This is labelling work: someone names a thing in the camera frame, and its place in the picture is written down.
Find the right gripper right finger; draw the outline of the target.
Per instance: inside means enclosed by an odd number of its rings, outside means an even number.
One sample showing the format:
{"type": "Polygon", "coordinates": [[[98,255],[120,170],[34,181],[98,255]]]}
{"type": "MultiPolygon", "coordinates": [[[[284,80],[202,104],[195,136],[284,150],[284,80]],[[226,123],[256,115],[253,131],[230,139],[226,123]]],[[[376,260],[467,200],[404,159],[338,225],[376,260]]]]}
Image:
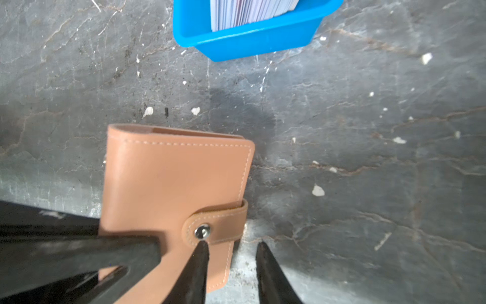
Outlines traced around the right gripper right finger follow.
{"type": "Polygon", "coordinates": [[[257,247],[256,273],[260,303],[303,304],[279,266],[272,251],[263,241],[257,247]]]}

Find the tan leather card holder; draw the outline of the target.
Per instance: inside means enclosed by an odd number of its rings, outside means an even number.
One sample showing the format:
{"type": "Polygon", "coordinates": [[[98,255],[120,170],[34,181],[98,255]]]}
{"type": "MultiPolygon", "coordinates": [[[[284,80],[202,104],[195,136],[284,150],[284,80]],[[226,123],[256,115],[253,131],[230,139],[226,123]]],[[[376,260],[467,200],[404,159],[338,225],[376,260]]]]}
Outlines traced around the tan leather card holder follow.
{"type": "Polygon", "coordinates": [[[99,232],[159,238],[161,262],[120,303],[161,303],[200,241],[207,292],[229,279],[244,232],[255,145],[238,135],[136,124],[108,127],[99,232]]]}

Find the blue plastic card tray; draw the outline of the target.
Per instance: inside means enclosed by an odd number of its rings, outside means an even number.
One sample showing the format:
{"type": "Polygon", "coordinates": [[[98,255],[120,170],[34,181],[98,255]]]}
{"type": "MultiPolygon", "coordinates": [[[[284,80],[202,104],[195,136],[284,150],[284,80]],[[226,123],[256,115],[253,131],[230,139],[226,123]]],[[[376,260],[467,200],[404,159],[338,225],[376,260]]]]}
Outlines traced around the blue plastic card tray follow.
{"type": "Polygon", "coordinates": [[[194,47],[214,62],[307,46],[322,20],[342,1],[300,1],[294,11],[269,20],[211,31],[208,1],[173,2],[173,36],[184,48],[194,47]]]}

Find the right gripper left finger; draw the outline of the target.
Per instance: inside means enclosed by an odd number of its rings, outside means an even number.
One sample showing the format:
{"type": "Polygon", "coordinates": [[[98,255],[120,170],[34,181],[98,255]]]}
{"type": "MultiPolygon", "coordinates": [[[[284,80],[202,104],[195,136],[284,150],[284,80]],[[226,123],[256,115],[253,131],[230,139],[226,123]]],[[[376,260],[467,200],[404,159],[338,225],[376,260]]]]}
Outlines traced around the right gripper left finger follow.
{"type": "Polygon", "coordinates": [[[209,258],[207,242],[200,241],[163,304],[204,304],[209,258]]]}

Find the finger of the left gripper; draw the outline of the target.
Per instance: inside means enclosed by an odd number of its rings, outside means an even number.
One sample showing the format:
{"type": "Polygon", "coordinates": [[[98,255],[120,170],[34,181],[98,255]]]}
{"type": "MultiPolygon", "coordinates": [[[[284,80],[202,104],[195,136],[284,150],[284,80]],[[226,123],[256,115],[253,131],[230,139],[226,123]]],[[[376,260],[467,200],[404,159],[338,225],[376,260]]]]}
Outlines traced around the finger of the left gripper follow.
{"type": "Polygon", "coordinates": [[[1,202],[1,303],[115,303],[161,260],[154,236],[100,236],[99,220],[1,202]]]}

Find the stack of white cards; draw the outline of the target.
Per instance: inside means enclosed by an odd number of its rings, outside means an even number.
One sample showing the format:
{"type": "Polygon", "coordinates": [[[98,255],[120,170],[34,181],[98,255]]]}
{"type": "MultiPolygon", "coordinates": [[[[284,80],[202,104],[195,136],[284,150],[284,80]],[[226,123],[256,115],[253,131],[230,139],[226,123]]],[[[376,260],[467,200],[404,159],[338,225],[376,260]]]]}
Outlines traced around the stack of white cards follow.
{"type": "Polygon", "coordinates": [[[298,3],[299,0],[211,0],[211,30],[268,20],[295,10],[298,3]]]}

